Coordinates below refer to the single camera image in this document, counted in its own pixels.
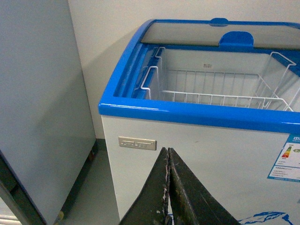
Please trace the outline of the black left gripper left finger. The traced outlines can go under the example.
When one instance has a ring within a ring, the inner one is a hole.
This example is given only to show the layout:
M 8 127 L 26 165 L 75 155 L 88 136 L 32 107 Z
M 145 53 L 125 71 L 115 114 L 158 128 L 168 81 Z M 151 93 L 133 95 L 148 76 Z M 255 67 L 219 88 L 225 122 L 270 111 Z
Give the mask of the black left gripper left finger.
M 133 202 L 121 225 L 170 225 L 168 214 L 170 189 L 170 155 L 163 147 L 138 197 Z

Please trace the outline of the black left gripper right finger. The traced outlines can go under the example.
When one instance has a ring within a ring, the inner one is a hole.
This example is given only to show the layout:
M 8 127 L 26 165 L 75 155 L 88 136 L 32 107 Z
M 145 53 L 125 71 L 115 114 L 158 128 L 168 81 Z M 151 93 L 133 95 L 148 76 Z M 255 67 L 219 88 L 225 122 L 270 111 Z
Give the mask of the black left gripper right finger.
M 238 225 L 210 194 L 178 153 L 169 148 L 170 200 L 176 225 Z

